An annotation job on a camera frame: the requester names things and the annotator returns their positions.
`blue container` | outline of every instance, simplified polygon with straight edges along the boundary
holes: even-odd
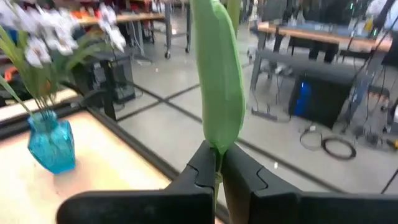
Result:
[[[75,168],[75,145],[68,121],[57,120],[54,111],[34,114],[30,125],[29,151],[35,159],[53,174]]]

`wooden tabletop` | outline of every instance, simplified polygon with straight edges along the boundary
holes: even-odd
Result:
[[[76,168],[53,175],[29,153],[29,132],[0,141],[0,223],[54,224],[59,205],[88,190],[164,189],[170,181],[89,112],[66,118]]]
[[[61,101],[70,99],[77,96],[77,93],[71,89],[61,90],[57,93],[57,97],[55,98],[55,102],[59,103]],[[31,111],[37,110],[37,104],[34,100],[27,100],[24,102],[26,107],[28,107]],[[9,118],[13,118],[15,116],[25,114],[26,110],[21,106],[21,104],[16,103],[14,105],[9,105],[0,108],[0,121],[4,121]]]
[[[162,13],[140,13],[140,14],[123,14],[116,17],[117,22],[130,22],[130,21],[144,21],[154,19],[164,19],[165,16]],[[84,17],[79,19],[81,26],[90,26],[98,23],[98,19],[95,17]]]
[[[258,25],[259,31],[262,32],[272,32],[276,31],[276,25],[270,24],[268,22],[261,22]],[[322,42],[334,43],[334,44],[347,44],[350,40],[350,37],[326,34],[322,32],[311,32],[309,30],[297,30],[297,29],[289,29],[286,27],[280,27],[279,33],[282,35],[289,35],[291,37],[300,37],[303,39],[311,39],[311,40],[319,40]],[[371,40],[371,39],[360,39],[354,38],[352,42],[353,47],[359,47],[362,49],[375,49],[379,43],[379,40]],[[378,47],[378,50],[388,52],[390,50],[392,44],[392,40],[390,37],[386,37]]]

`concrete floor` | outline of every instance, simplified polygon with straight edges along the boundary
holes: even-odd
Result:
[[[174,18],[173,29],[185,30],[181,17]],[[248,47],[256,46],[257,39],[248,32],[247,25],[241,26],[238,34],[241,63],[244,65],[244,92],[248,105],[254,105],[249,92],[252,65],[248,66],[246,51]],[[200,122],[201,96],[194,45],[190,54],[186,54],[184,37],[172,42],[174,46],[169,60],[164,58],[165,37],[160,34],[156,35],[154,45],[144,46],[146,55],[154,61],[152,65],[141,65],[133,60],[132,77],[142,96],[126,103],[125,108],[117,112],[117,117],[120,126],[128,133],[177,170],[183,170],[204,140]],[[285,40],[281,52],[287,50],[286,46]],[[296,52],[297,55],[307,54],[306,50]],[[394,74],[388,72],[386,79],[390,86],[392,78]],[[266,75],[261,75],[255,92],[261,110],[265,109],[266,102],[275,104],[275,79],[271,84],[267,82]],[[281,103],[272,106],[272,113],[285,116],[283,109],[292,85],[293,80],[284,82],[285,87],[280,91]],[[358,154],[351,161],[338,161],[322,150],[305,149],[299,137],[309,124],[309,121],[299,118],[292,118],[287,124],[273,123],[247,112],[237,143],[264,167],[304,191],[379,194],[398,169],[398,155],[359,144],[356,144]],[[321,126],[319,128],[324,136],[336,135]],[[318,139],[308,141],[317,144]],[[347,151],[344,146],[335,145],[334,148],[342,154]],[[398,193],[398,180],[387,193]],[[222,189],[218,200],[226,204]]]

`wheel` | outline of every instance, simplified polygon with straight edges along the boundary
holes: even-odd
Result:
[[[166,53],[164,53],[164,57],[167,58],[167,59],[170,59],[170,57],[171,57],[170,52],[166,51]]]

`vase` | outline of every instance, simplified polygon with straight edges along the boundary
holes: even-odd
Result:
[[[44,168],[60,174],[75,168],[75,145],[70,123],[58,120],[54,111],[43,111],[28,119],[29,151]]]

